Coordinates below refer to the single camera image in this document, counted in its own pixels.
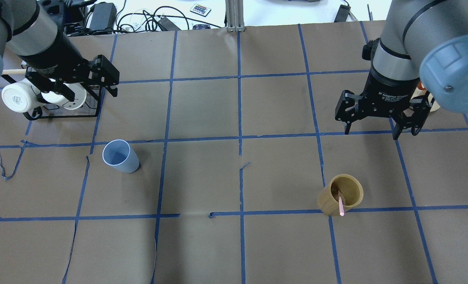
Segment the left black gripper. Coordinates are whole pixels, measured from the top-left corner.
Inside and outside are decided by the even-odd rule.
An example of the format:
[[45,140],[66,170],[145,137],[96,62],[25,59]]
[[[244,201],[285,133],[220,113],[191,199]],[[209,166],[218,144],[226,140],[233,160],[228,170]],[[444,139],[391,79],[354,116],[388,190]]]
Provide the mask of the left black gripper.
[[55,92],[74,102],[75,92],[64,83],[100,86],[112,97],[118,97],[120,72],[104,55],[97,55],[91,61],[82,56],[35,55],[23,56],[23,61],[33,69],[27,70],[25,78],[40,91],[40,95],[37,95],[37,101],[40,103],[50,103],[42,95],[48,92]]

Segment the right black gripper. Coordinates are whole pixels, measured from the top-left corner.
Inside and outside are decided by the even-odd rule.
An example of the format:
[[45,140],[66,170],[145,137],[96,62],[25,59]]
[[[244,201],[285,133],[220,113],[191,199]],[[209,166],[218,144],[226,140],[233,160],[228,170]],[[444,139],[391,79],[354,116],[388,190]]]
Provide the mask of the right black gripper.
[[[393,140],[398,140],[407,128],[416,136],[432,107],[428,99],[411,100],[419,82],[419,78],[393,80],[378,73],[369,73],[362,95],[355,95],[349,90],[342,91],[335,108],[335,120],[344,124],[344,134],[348,135],[355,121],[367,116],[389,118],[392,115],[396,122],[392,131]],[[403,112],[409,107],[413,110],[411,116]]]

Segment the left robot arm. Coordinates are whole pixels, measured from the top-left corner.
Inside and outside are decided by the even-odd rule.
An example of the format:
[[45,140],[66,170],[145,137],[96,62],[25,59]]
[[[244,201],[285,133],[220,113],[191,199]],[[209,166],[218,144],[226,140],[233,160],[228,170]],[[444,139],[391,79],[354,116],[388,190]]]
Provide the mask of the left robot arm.
[[31,70],[26,77],[41,92],[69,100],[69,83],[101,86],[118,95],[119,71],[105,56],[88,61],[35,0],[0,0],[0,76],[6,48]]

